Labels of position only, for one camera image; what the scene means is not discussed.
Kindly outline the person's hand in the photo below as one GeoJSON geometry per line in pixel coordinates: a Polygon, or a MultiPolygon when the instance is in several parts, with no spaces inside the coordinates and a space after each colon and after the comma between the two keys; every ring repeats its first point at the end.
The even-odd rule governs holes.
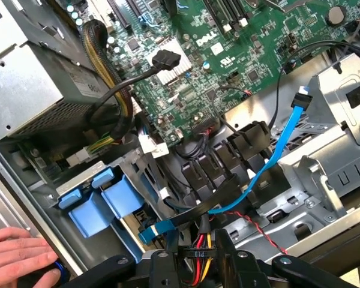
{"type": "Polygon", "coordinates": [[[18,280],[54,264],[58,255],[44,238],[19,227],[0,229],[0,287],[17,287],[18,280]]]}

